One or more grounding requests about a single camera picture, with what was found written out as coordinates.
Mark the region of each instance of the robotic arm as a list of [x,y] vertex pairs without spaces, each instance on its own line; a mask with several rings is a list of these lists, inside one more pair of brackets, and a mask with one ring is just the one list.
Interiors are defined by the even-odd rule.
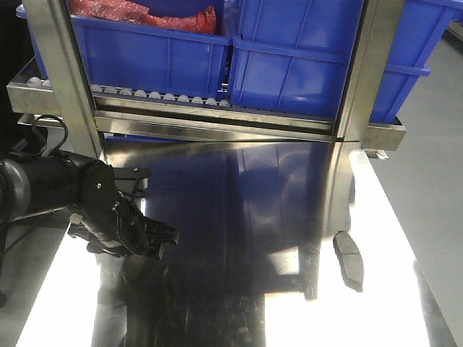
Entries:
[[89,252],[160,257],[164,243],[177,244],[177,232],[145,217],[100,160],[54,150],[0,161],[0,224],[64,207],[82,216],[86,230],[75,235]]

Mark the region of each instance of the red bag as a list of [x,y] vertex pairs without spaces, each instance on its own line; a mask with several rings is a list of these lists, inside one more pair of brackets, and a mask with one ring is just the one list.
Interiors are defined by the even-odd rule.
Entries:
[[195,16],[155,17],[148,14],[149,8],[125,0],[71,0],[71,13],[77,16],[97,17],[105,20],[215,34],[217,19],[213,6],[198,12]]

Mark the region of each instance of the black cable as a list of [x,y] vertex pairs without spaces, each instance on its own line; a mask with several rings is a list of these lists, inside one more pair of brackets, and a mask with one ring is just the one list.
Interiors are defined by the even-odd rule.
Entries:
[[11,251],[13,247],[16,246],[23,238],[25,238],[27,235],[33,232],[45,219],[47,219],[52,214],[53,213],[47,213],[45,215],[42,215],[41,218],[37,219],[37,221],[28,230],[26,230],[23,235],[15,239],[7,248],[4,249],[3,252],[0,252],[0,259],[4,257],[6,253]]
[[41,119],[53,119],[53,120],[59,122],[61,124],[61,126],[63,127],[63,130],[64,130],[63,138],[58,143],[58,145],[56,145],[55,147],[53,147],[51,149],[50,153],[53,153],[53,152],[56,152],[57,150],[59,150],[61,148],[61,146],[66,142],[66,140],[67,140],[67,138],[69,136],[69,130],[67,128],[67,125],[59,117],[51,116],[51,115],[43,115],[43,116],[37,117],[32,122],[32,133],[35,135],[35,138],[37,138],[37,140],[41,144],[41,149],[39,150],[39,152],[37,152],[36,154],[33,155],[34,157],[38,157],[38,156],[42,155],[43,152],[45,152],[45,149],[46,149],[45,137],[43,137],[43,135],[37,130],[37,122],[40,121]]
[[135,181],[135,184],[133,186],[133,190],[131,193],[129,192],[125,192],[123,190],[120,190],[120,192],[125,195],[126,197],[132,197],[134,199],[141,199],[143,197],[146,196],[146,192],[144,189],[141,189],[141,188],[138,188],[138,184],[140,184],[140,182],[142,181],[143,179],[137,179],[137,181]]

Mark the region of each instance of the blue plastic crate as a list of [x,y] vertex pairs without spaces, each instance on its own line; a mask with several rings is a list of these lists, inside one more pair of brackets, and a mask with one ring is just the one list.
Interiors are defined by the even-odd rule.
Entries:
[[455,22],[463,22],[463,11],[458,11],[458,12],[454,15],[454,21],[455,21]]
[[349,56],[252,43],[238,35],[233,42],[232,104],[336,117]]
[[420,77],[427,77],[430,68],[401,67],[389,64],[384,72],[370,121],[390,124]]
[[[234,47],[229,86],[232,104],[336,118],[348,58],[251,43],[239,36],[234,37]],[[429,67],[389,64],[371,121],[391,123],[418,78],[429,74]]]
[[250,42],[350,54],[363,0],[242,0],[238,33]]
[[[27,18],[22,6],[18,7],[17,15]],[[218,90],[225,78],[234,31],[227,14],[223,35],[87,17],[72,16],[72,21],[92,83],[220,99]],[[32,39],[42,78],[47,78]]]
[[407,0],[388,63],[422,67],[461,9],[463,0]]

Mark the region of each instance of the gray floor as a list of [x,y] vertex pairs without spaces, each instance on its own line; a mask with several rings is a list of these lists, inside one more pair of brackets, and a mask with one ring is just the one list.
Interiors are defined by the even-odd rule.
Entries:
[[[463,45],[442,40],[429,64],[433,74],[418,82],[400,113],[408,129],[402,146],[389,162],[372,163],[463,346]],[[0,309],[1,347],[15,345],[63,235],[63,222],[50,223],[5,258],[0,289],[9,301]],[[15,227],[9,238],[24,229]]]
[[463,346],[463,44],[445,35],[428,64],[399,114],[401,147],[372,164]]

